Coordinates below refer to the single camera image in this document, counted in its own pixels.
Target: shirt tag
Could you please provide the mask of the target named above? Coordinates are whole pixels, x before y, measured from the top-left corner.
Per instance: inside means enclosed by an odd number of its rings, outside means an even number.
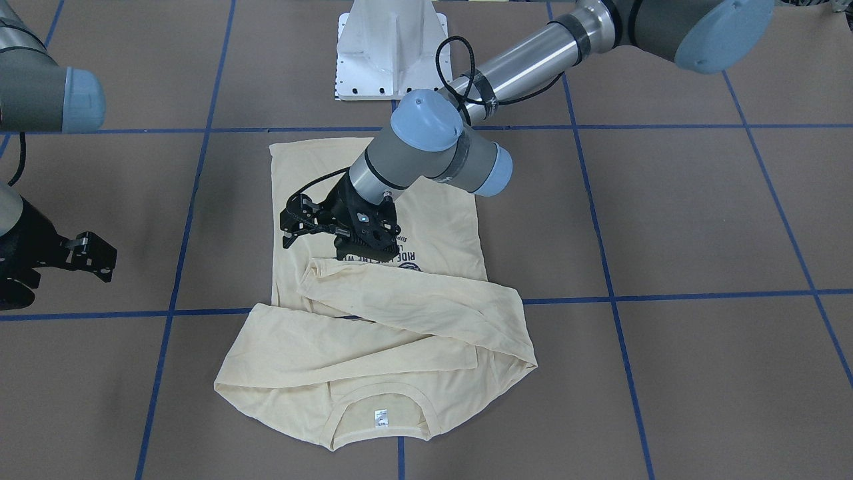
[[[374,412],[374,416],[376,420],[376,428],[388,426],[388,409],[376,410]]]

